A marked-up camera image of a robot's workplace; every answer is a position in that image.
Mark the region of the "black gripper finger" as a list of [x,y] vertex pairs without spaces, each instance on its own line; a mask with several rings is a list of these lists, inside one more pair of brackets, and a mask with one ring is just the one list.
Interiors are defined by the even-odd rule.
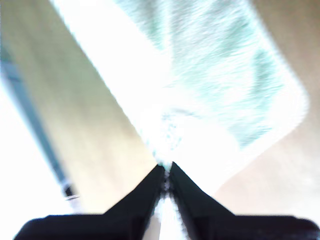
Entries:
[[156,165],[136,188],[104,213],[106,240],[141,240],[161,193],[165,169]]
[[175,163],[171,165],[169,181],[186,231],[192,240],[221,240],[221,221],[234,214],[206,194]]

